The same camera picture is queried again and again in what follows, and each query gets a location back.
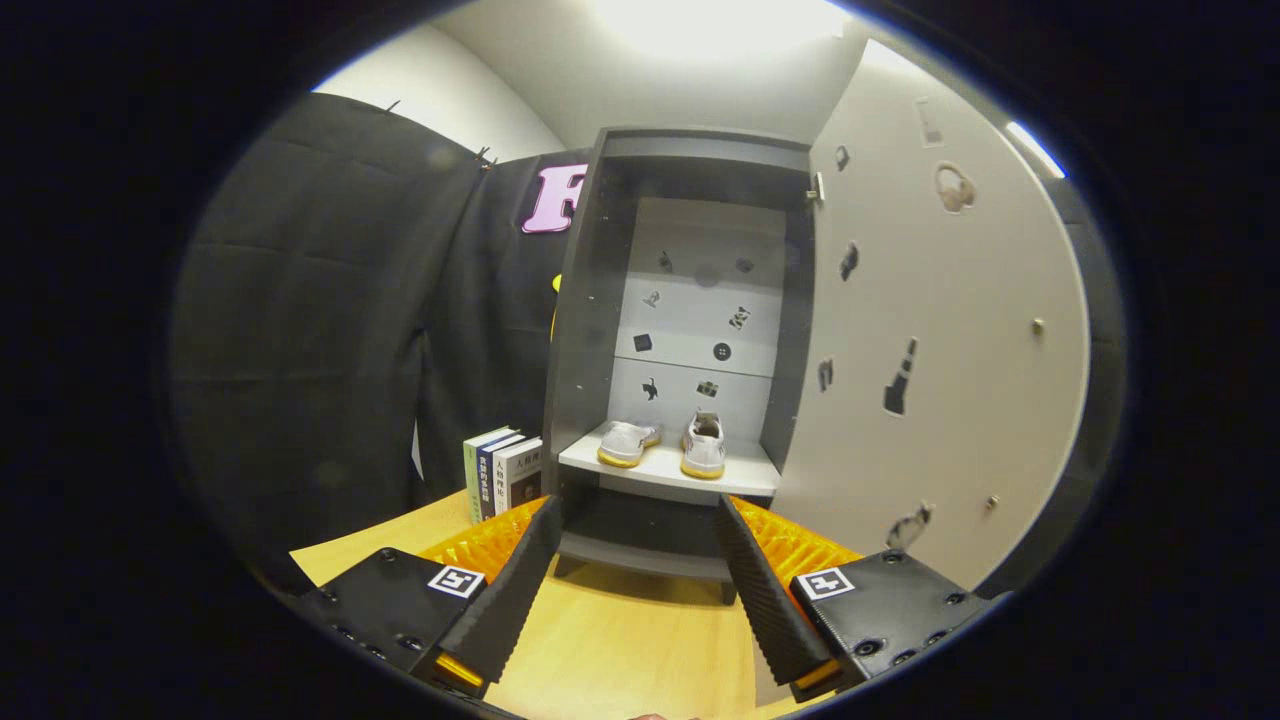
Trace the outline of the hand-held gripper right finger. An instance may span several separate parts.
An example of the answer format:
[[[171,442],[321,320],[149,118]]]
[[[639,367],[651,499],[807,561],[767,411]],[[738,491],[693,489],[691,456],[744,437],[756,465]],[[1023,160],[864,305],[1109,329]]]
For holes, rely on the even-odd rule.
[[[765,665],[797,702],[909,665],[992,606],[902,550],[855,553],[732,495],[714,533]]]

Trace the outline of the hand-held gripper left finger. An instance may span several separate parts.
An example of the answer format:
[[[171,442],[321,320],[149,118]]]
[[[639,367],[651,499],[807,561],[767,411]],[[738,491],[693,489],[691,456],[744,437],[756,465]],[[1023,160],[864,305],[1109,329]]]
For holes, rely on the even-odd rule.
[[[518,643],[562,530],[561,498],[535,498],[417,553],[379,548],[292,605],[403,674],[483,700]]]

